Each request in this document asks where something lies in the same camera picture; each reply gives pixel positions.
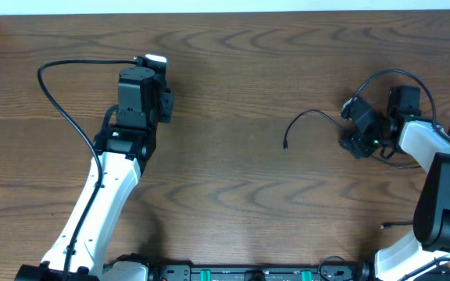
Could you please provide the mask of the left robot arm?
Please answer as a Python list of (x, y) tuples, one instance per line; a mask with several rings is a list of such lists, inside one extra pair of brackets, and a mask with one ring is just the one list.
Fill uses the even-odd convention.
[(59, 237), (40, 265), (22, 265), (18, 280), (154, 280), (142, 261), (105, 258), (131, 191), (156, 148), (159, 123), (169, 123), (173, 93), (166, 83), (167, 59), (147, 54), (119, 73), (118, 102), (105, 113), (101, 129), (85, 142), (92, 153), (87, 181)]

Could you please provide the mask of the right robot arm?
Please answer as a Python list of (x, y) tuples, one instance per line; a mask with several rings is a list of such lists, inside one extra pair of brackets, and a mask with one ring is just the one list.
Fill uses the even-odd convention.
[(418, 87), (393, 87), (384, 114), (358, 97), (341, 110), (341, 117), (355, 128), (339, 143), (355, 158), (390, 148), (410, 155), (427, 174), (412, 231), (377, 251), (372, 264), (363, 266), (361, 279), (417, 280), (450, 262), (450, 136), (421, 116), (420, 92)]

